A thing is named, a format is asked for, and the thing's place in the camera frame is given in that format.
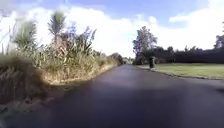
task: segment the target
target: wet road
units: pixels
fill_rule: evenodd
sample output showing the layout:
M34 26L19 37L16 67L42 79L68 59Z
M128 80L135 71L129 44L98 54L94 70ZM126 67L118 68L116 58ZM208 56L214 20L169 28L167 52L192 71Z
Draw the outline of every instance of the wet road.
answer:
M124 65L9 124L8 128L224 128L224 95L209 86Z

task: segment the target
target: palm tree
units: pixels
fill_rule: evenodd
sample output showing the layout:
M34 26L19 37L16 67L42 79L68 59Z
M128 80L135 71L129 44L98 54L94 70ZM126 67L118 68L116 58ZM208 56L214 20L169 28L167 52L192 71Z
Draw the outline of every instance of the palm tree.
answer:
M54 35L54 42L57 44L57 37L65 27L65 16L61 11L55 11L48 23L48 30Z

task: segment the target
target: tall grass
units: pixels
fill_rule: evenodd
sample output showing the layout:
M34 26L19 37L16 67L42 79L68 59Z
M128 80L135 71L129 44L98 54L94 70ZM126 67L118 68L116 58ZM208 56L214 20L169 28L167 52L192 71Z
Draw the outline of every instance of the tall grass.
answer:
M57 30L57 33L54 32L57 41L38 46L36 25L26 21L12 39L17 49L13 52L7 50L7 54L3 53L0 57L0 97L3 98L0 98L0 103L5 98L8 102L44 94L42 79L49 83L60 83L88 78L105 70L104 67L117 66L119 62L116 59L92 49L95 33L96 30L92 31L89 27L82 34L76 34L74 29L65 33Z

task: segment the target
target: dry grass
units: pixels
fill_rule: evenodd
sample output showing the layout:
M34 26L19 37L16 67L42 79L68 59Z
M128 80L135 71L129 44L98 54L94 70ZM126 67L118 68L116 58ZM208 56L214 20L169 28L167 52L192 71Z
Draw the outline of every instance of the dry grass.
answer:
M35 68L29 59L0 56L0 118L36 110L117 65L114 60L100 59L80 59L79 67L65 66L69 72L64 69L47 72Z

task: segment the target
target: grass verge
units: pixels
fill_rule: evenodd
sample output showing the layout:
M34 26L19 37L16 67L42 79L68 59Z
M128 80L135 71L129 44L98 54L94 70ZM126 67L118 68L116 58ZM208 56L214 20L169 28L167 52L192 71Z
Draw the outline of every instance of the grass verge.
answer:
M64 70L46 72L35 68L29 60L22 57L1 56L0 60L2 60L0 61L0 91L2 91L0 120L10 119L20 113L32 112L48 101L64 96L74 87L116 66L116 63L112 62L99 65L92 60L92 63L86 62L92 66L88 69L84 65L78 69L67 67L71 70L69 73L63 72Z
M184 77L224 79L224 64L158 64L155 71Z

